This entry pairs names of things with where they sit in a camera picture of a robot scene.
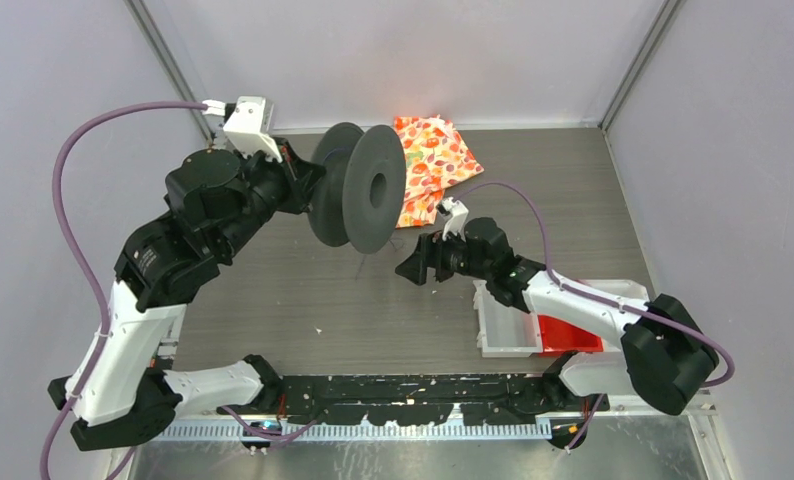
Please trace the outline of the black cable spool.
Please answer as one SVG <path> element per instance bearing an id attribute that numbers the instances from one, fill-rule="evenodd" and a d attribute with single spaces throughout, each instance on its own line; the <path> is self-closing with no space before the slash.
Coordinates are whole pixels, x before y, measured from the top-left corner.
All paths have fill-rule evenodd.
<path id="1" fill-rule="evenodd" d="M 308 214 L 316 238 L 329 247 L 351 244 L 374 254 L 389 241 L 402 210 L 406 165 L 402 143 L 389 125 L 364 131 L 351 122 L 332 126 L 311 161 L 326 169 Z"/>

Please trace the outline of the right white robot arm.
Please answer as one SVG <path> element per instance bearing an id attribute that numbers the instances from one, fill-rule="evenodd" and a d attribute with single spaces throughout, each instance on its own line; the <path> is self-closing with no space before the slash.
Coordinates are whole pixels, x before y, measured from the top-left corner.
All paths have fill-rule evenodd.
<path id="1" fill-rule="evenodd" d="M 462 234 L 419 236 L 397 275 L 423 285 L 428 275 L 443 282 L 455 274 L 482 280 L 500 304 L 564 321 L 619 349 L 618 366 L 565 366 L 544 387 L 547 403 L 569 410 L 583 396 L 634 392 L 654 409 L 680 414 L 719 366 L 685 306 L 661 294 L 645 301 L 567 279 L 549 266 L 514 252 L 505 232 L 488 217 L 473 219 Z"/>

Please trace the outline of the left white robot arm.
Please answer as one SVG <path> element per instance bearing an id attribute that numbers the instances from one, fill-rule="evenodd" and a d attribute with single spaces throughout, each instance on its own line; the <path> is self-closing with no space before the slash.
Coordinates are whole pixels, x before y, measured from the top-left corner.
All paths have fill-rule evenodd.
<path id="1" fill-rule="evenodd" d="M 326 173 L 282 144 L 278 160 L 263 152 L 199 150 L 167 174 L 166 212 L 137 228 L 116 261 L 109 322 L 92 343 L 99 360 L 85 360 L 48 387 L 58 407 L 80 389 L 70 406 L 79 450 L 138 446 L 179 417 L 225 406 L 266 414 L 278 405 L 281 379 L 259 355 L 192 372 L 164 370 L 152 359 L 200 288 L 274 214 L 310 210 Z"/>

